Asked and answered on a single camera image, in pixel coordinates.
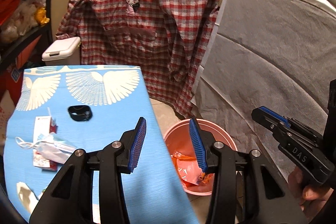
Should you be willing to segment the person's right hand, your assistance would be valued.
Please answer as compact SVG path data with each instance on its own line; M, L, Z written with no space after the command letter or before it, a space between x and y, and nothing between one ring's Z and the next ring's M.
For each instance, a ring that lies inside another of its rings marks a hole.
M319 213L334 191L328 186L304 185L303 172L297 166L288 176L288 188L309 219Z

